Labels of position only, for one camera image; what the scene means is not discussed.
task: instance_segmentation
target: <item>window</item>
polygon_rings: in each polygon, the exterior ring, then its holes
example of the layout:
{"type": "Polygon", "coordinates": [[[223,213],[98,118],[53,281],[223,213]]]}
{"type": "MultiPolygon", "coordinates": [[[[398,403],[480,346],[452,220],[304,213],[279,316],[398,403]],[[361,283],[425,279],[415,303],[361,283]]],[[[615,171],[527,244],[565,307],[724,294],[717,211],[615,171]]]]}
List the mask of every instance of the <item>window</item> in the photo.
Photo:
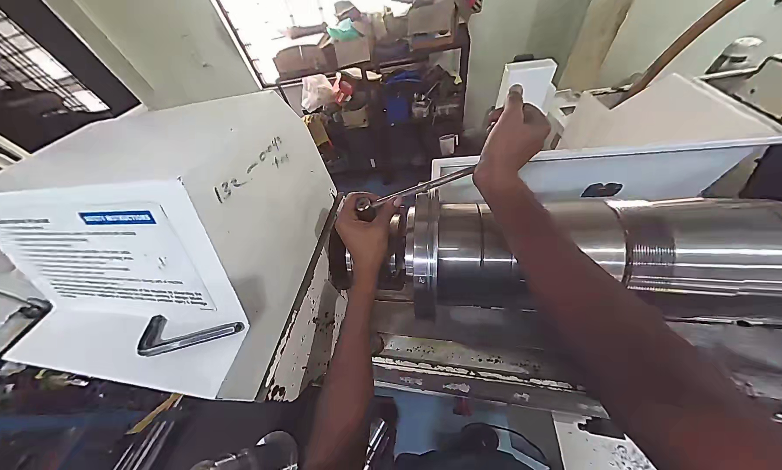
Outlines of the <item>window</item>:
{"type": "Polygon", "coordinates": [[[9,88],[10,83],[32,91],[56,93],[71,111],[109,109],[0,11],[0,88],[9,88]]]}
{"type": "MultiPolygon", "coordinates": [[[[278,71],[272,59],[278,51],[295,45],[318,44],[322,34],[291,39],[284,32],[292,26],[335,25],[336,0],[219,0],[231,25],[237,30],[258,78],[273,85],[278,71]]],[[[353,0],[363,13],[382,12],[385,7],[395,16],[404,15],[410,3],[394,0],[353,0]]]]}

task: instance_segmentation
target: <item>safety instructions label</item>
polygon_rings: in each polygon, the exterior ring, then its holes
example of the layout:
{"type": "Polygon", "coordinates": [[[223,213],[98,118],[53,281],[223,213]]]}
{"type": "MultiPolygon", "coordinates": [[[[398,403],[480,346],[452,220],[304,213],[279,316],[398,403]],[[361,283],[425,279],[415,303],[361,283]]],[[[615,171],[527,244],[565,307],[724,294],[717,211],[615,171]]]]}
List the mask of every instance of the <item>safety instructions label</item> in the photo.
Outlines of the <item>safety instructions label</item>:
{"type": "Polygon", "coordinates": [[[33,283],[95,307],[215,309],[159,204],[70,206],[3,211],[2,244],[33,283]]]}

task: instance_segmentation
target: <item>forearm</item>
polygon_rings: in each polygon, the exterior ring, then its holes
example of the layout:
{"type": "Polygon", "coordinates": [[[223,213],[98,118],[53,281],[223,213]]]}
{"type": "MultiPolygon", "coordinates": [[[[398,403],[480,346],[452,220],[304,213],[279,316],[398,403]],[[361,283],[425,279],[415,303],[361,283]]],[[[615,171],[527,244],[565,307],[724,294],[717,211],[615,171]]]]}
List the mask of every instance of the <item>forearm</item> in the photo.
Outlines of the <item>forearm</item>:
{"type": "Polygon", "coordinates": [[[782,456],[781,430],[659,310],[580,251],[518,176],[475,182],[542,314],[589,373],[587,385],[659,467],[693,468],[695,455],[721,459],[715,467],[699,460],[700,468],[764,466],[777,461],[766,455],[782,456]]]}
{"type": "Polygon", "coordinates": [[[348,292],[348,306],[316,404],[308,468],[361,468],[364,463],[358,458],[367,448],[365,418],[374,396],[370,312],[375,294],[376,276],[358,277],[348,292]]]}
{"type": "MultiPolygon", "coordinates": [[[[596,376],[592,381],[601,389],[597,391],[602,392],[603,382],[617,384],[626,376],[651,373],[641,369],[660,369],[658,380],[668,379],[672,371],[666,367],[674,368],[678,355],[648,357],[655,345],[695,356],[654,307],[627,291],[556,227],[518,176],[476,176],[476,184],[524,271],[535,302],[575,359],[596,376]],[[660,366],[662,361],[668,362],[666,367],[660,366]]],[[[666,390],[661,383],[634,382],[666,390]]]]}

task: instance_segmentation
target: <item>cable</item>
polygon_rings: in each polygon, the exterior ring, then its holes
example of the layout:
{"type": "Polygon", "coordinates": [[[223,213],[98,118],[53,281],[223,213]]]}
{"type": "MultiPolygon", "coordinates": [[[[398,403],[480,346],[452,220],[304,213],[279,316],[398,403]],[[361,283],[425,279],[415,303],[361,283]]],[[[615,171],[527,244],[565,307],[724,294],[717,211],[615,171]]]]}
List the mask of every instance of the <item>cable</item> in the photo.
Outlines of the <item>cable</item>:
{"type": "Polygon", "coordinates": [[[667,50],[663,51],[663,54],[661,54],[660,57],[655,59],[655,62],[647,69],[646,74],[632,85],[629,91],[623,95],[623,99],[620,100],[620,103],[617,103],[615,106],[619,106],[624,101],[643,91],[647,85],[652,80],[655,80],[655,77],[657,77],[657,75],[681,53],[681,51],[692,44],[692,41],[696,40],[696,38],[707,31],[710,26],[713,26],[718,20],[725,17],[744,2],[745,0],[721,0],[721,2],[717,3],[713,8],[710,8],[710,10],[704,16],[700,17],[697,22],[693,23],[684,34],[678,36],[675,42],[673,42],[667,50]]]}
{"type": "Polygon", "coordinates": [[[524,434],[522,434],[522,433],[519,433],[518,431],[512,430],[512,429],[510,429],[509,427],[502,427],[502,426],[497,426],[497,425],[495,425],[495,424],[490,424],[489,422],[470,422],[469,424],[467,424],[467,425],[466,425],[466,426],[464,426],[464,427],[467,427],[467,426],[470,426],[470,425],[473,425],[473,424],[483,424],[483,425],[487,425],[487,426],[489,426],[489,427],[493,427],[493,428],[495,428],[495,429],[501,429],[501,431],[506,431],[506,432],[508,432],[508,433],[513,433],[513,434],[516,434],[517,436],[519,436],[519,437],[521,437],[522,439],[524,439],[526,443],[530,444],[532,448],[536,449],[536,451],[538,451],[538,452],[539,452],[539,454],[540,454],[540,455],[542,455],[542,458],[545,460],[545,461],[544,461],[544,462],[542,462],[542,463],[543,463],[544,465],[548,465],[548,459],[547,459],[547,455],[545,455],[545,453],[542,451],[542,449],[541,449],[539,446],[537,446],[536,444],[533,444],[533,443],[531,442],[531,440],[530,440],[530,439],[528,439],[527,437],[525,437],[525,435],[524,435],[524,434]]]}

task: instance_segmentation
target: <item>hand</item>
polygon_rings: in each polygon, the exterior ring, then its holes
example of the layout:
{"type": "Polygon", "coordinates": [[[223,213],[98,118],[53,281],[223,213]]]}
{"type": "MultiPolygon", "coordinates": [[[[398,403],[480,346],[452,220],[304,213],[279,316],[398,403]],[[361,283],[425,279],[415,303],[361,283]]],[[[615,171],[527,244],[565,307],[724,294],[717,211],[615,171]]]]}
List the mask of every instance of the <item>hand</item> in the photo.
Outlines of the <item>hand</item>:
{"type": "Polygon", "coordinates": [[[388,224],[401,201],[395,198],[386,202],[377,209],[377,216],[372,222],[363,222],[356,214],[356,200],[359,198],[375,201],[378,197],[367,192],[348,194],[336,219],[336,231],[354,262],[354,283],[368,281],[373,285],[388,251],[388,224]]]}
{"type": "Polygon", "coordinates": [[[490,177],[515,176],[534,155],[542,150],[551,133],[545,115],[521,97],[521,85],[513,85],[503,109],[490,114],[492,131],[487,136],[481,159],[475,169],[477,185],[490,177]]]}

